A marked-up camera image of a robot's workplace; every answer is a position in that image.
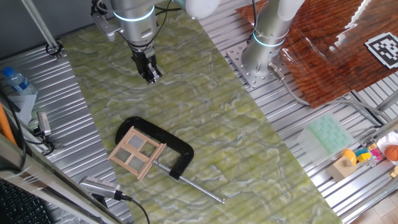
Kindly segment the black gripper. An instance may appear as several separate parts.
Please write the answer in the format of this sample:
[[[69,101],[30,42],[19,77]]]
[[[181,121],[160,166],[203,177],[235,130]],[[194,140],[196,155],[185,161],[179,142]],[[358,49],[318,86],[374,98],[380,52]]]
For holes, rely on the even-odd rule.
[[[132,59],[136,64],[137,71],[142,74],[147,84],[155,82],[155,78],[160,78],[162,73],[156,66],[155,50],[153,45],[145,47],[130,47]]]

